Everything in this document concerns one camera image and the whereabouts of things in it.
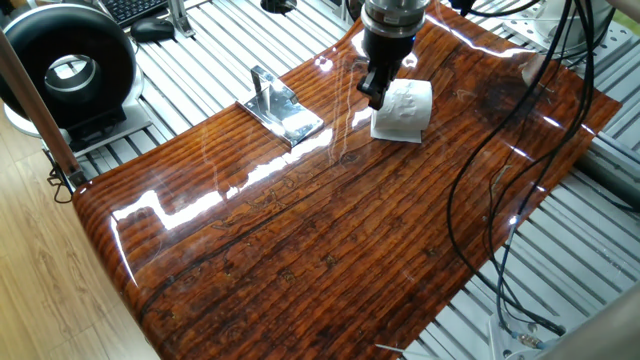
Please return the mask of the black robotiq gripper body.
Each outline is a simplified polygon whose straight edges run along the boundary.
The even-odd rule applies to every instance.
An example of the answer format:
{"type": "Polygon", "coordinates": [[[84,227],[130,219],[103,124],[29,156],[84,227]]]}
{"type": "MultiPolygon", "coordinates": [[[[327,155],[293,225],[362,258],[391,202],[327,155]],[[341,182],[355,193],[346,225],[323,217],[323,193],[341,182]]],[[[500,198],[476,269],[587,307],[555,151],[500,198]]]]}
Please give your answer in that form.
{"type": "Polygon", "coordinates": [[[376,79],[393,80],[402,60],[412,51],[415,36],[389,38],[374,32],[365,32],[362,42],[369,58],[368,71],[376,79]]]}

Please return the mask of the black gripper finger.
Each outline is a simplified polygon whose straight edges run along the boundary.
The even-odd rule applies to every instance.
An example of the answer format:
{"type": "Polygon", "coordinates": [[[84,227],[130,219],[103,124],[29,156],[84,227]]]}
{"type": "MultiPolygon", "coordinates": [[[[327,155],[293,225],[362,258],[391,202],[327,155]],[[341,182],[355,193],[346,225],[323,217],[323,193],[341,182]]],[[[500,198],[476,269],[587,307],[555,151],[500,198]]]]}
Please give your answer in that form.
{"type": "Polygon", "coordinates": [[[373,69],[359,80],[357,90],[367,97],[369,107],[380,110],[392,81],[387,69],[373,69]]]}

